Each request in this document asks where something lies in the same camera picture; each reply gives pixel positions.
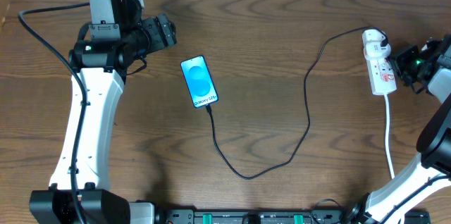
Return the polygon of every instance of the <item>power strip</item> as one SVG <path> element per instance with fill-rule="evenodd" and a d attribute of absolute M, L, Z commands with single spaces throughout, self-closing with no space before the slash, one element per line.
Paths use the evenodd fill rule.
<path fill-rule="evenodd" d="M 396 90 L 395 74 L 386 59 L 391 52 L 390 45 L 381 46 L 385 37 L 378 30 L 365 31 L 362 39 L 371 91 L 374 95 L 394 92 Z"/>

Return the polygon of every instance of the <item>wood grain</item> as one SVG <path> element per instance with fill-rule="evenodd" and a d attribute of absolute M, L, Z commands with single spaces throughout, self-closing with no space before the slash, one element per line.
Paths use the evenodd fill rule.
<path fill-rule="evenodd" d="M 20 10 L 87 0 L 12 0 L 0 36 L 0 223 L 33 223 L 32 190 L 45 189 L 63 146 L 68 71 L 17 21 Z M 236 177 L 214 151 L 205 110 L 192 107 L 180 62 L 204 54 L 221 100 L 219 144 L 245 175 L 287 160 L 307 126 L 302 79 L 326 39 L 375 25 L 393 49 L 451 32 L 450 0 L 144 0 L 144 16 L 166 12 L 177 46 L 152 54 L 128 78 L 111 139 L 111 191 L 127 200 L 199 209 L 300 209 L 319 199 L 350 204 L 389 181 L 383 98 L 371 94 L 359 34 L 331 42 L 309 76 L 311 129 L 293 162 L 265 176 Z M 27 16 L 62 54 L 88 8 Z M 401 86 L 390 95 L 395 171 L 439 103 Z M 448 223 L 451 190 L 427 198 Z"/>

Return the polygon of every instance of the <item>green clamp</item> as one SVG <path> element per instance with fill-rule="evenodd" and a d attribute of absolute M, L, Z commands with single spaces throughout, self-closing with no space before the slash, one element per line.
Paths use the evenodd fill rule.
<path fill-rule="evenodd" d="M 295 224 L 304 224 L 304 216 L 295 215 L 295 216 L 293 216 L 293 218 L 295 219 Z"/>
<path fill-rule="evenodd" d="M 209 214 L 209 213 L 205 213 L 202 216 L 202 219 L 203 219 L 203 224 L 212 224 L 213 223 L 213 221 L 211 220 L 212 219 L 211 214 Z"/>

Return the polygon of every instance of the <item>black cable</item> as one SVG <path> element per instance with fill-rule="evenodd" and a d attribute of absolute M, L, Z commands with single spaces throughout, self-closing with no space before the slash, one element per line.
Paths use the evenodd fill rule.
<path fill-rule="evenodd" d="M 140 67 L 139 67 L 138 69 L 136 69 L 135 71 L 133 71 L 133 73 L 128 73 L 127 75 L 132 75 L 132 74 L 138 73 L 138 72 L 140 72 L 140 71 L 146 69 L 146 67 L 147 67 L 147 60 L 146 60 L 146 58 L 141 57 L 140 60 L 142 61 L 143 65 L 140 66 Z"/>
<path fill-rule="evenodd" d="M 313 70 L 313 68 L 315 67 L 315 65 L 319 62 L 319 59 L 321 58 L 321 55 L 323 55 L 323 51 L 324 51 L 324 48 L 326 48 L 327 43 L 329 43 L 330 41 L 334 40 L 335 38 L 339 38 L 339 37 L 341 37 L 341 36 L 343 36 L 343 35 L 347 35 L 347 34 L 352 33 L 352 32 L 356 32 L 356 31 L 359 31 L 359 30 L 370 30 L 370 29 L 378 30 L 378 31 L 385 37 L 384 41 L 385 41 L 385 40 L 388 40 L 387 35 L 386 35 L 384 32 L 380 31 L 378 28 L 376 28 L 376 27 L 371 27 L 371 26 L 366 26 L 366 27 L 359 27 L 359 28 L 357 28 L 357 29 L 349 30 L 349 31 L 346 31 L 346 32 L 344 32 L 344 33 L 338 34 L 338 35 L 336 35 L 336 36 L 334 36 L 334 37 L 329 38 L 329 39 L 323 44 L 323 47 L 321 48 L 318 57 L 317 57 L 316 60 L 312 63 L 312 65 L 311 65 L 310 68 L 307 70 L 307 73 L 306 73 L 305 76 L 304 76 L 304 102 L 305 102 L 305 111 L 307 112 L 307 122 L 308 122 L 308 123 L 307 123 L 307 128 L 305 129 L 305 132 L 304 132 L 304 134 L 302 135 L 302 137 L 299 139 L 299 142 L 297 143 L 297 146 L 296 146 L 295 150 L 294 150 L 293 153 L 291 154 L 290 159 L 289 159 L 288 161 L 284 162 L 284 163 L 281 163 L 281 164 L 278 164 L 278 165 L 273 166 L 273 167 L 271 167 L 271 168 L 268 168 L 268 169 L 266 169 L 266 170 L 263 170 L 263 171 L 261 171 L 260 173 L 258 173 L 258 174 L 256 174 L 256 175 L 253 175 L 253 176 L 247 177 L 247 176 L 241 175 L 238 171 L 236 171 L 236 170 L 232 167 L 232 165 L 227 161 L 227 158 L 223 155 L 223 153 L 222 153 L 221 150 L 219 149 L 218 142 L 216 142 L 216 133 L 215 133 L 215 130 L 214 130 L 214 121 L 213 121 L 213 115 L 212 115 L 212 112 L 211 112 L 211 107 L 210 107 L 210 105 L 207 105 L 207 106 L 206 106 L 206 112 L 208 112 L 208 114 L 210 115 L 211 128 L 212 128 L 212 130 L 213 130 L 213 143 L 214 143 L 214 147 L 216 148 L 216 150 L 218 151 L 218 153 L 219 153 L 219 155 L 222 157 L 222 159 L 225 161 L 225 164 L 227 164 L 227 166 L 234 172 L 234 174 L 236 174 L 238 177 L 240 177 L 240 178 L 242 178 L 242 179 L 245 179 L 245 180 L 251 180 L 251 179 L 257 178 L 257 177 L 259 177 L 260 175 L 263 175 L 263 174 L 265 174 L 265 173 L 267 173 L 267 172 L 269 172 L 269 171 L 271 171 L 271 170 L 275 170 L 275 169 L 277 169 L 277 168 L 283 167 L 283 166 L 289 164 L 289 163 L 293 160 L 293 158 L 295 157 L 295 155 L 296 155 L 296 153 L 297 153 L 297 150 L 298 150 L 299 147 L 301 146 L 301 143 L 304 141 L 304 138 L 305 138 L 305 136 L 307 136 L 307 133 L 308 133 L 308 131 L 309 131 L 309 129 L 310 129 L 310 113 L 309 113 L 309 106 L 307 105 L 307 76 L 309 76 L 310 72 Z"/>
<path fill-rule="evenodd" d="M 427 187 L 431 186 L 434 182 L 437 182 L 439 180 L 443 179 L 450 179 L 449 175 L 442 175 L 439 177 L 435 177 L 432 179 L 429 179 L 428 182 L 426 182 L 424 185 L 422 185 L 420 188 L 418 188 L 416 191 L 412 192 L 407 198 L 403 199 L 397 206 L 393 207 L 393 209 L 388 212 L 388 214 L 384 217 L 384 219 L 380 222 L 380 224 L 384 224 L 387 222 L 387 220 L 402 206 L 404 206 L 407 202 L 409 202 L 411 199 L 413 199 L 416 195 L 420 194 L 422 191 L 424 191 Z"/>
<path fill-rule="evenodd" d="M 72 192 L 72 200 L 75 207 L 75 212 L 77 213 L 78 219 L 82 224 L 86 223 L 86 218 L 82 212 L 82 207 L 80 202 L 78 201 L 77 196 L 77 178 L 76 178 L 76 162 L 77 162 L 77 152 L 78 152 L 78 145 L 80 143 L 80 134 L 82 131 L 83 126 L 83 119 L 85 118 L 85 111 L 86 111 L 86 105 L 87 105 L 87 94 L 85 86 L 83 86 L 83 83 L 81 79 L 78 77 L 77 73 L 71 68 L 69 62 L 57 51 L 55 48 L 53 48 L 52 45 L 50 45 L 46 40 L 44 40 L 42 37 L 40 37 L 23 19 L 23 16 L 30 13 L 41 13 L 41 12 L 49 12 L 49 11 L 57 11 L 57 10 L 66 10 L 66 9 L 72 9 L 72 8 L 79 8 L 82 6 L 89 6 L 89 3 L 83 3 L 83 4 L 76 4 L 72 6 L 58 6 L 53 8 L 41 8 L 41 9 L 34 9 L 34 10 L 24 10 L 21 11 L 18 15 L 20 23 L 22 23 L 22 26 L 38 41 L 40 41 L 46 48 L 48 48 L 55 56 L 63 62 L 63 64 L 69 69 L 72 76 L 75 78 L 75 80 L 78 83 L 78 86 L 80 87 L 80 90 L 82 92 L 82 102 L 81 102 L 81 112 L 80 112 L 80 118 L 78 120 L 77 125 L 77 132 L 75 133 L 75 140 L 73 142 L 73 150 L 72 150 L 72 159 L 70 160 L 70 188 Z"/>
<path fill-rule="evenodd" d="M 78 41 L 83 41 L 85 40 L 87 31 L 89 30 L 89 25 L 91 24 L 91 22 L 85 23 L 83 24 L 83 26 L 80 28 L 80 30 L 78 31 L 78 36 L 77 36 L 77 40 Z"/>
<path fill-rule="evenodd" d="M 341 205 L 340 205 L 337 201 L 335 201 L 334 199 L 322 199 L 322 200 L 318 201 L 318 203 L 316 203 L 316 205 L 315 205 L 315 206 L 311 209 L 311 211 L 310 211 L 310 216 L 311 216 L 311 218 L 312 218 L 313 220 L 315 220 L 316 224 L 320 224 L 320 222 L 316 219 L 316 216 L 313 215 L 312 213 L 313 213 L 313 211 L 315 211 L 315 209 L 316 209 L 320 204 L 322 204 L 322 203 L 324 203 L 324 202 L 333 202 L 333 203 L 337 204 L 338 207 L 340 207 L 340 210 L 342 209 Z"/>
<path fill-rule="evenodd" d="M 253 217 L 253 216 L 259 217 L 258 213 L 253 213 L 253 212 L 246 213 L 241 219 L 241 224 L 245 224 L 246 219 L 249 217 Z"/>

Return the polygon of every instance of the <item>blue phone screen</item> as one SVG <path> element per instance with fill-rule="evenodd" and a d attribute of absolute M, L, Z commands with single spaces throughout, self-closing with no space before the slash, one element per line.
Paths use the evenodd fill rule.
<path fill-rule="evenodd" d="M 218 101 L 218 94 L 203 56 L 188 59 L 180 65 L 194 107 L 199 108 Z"/>

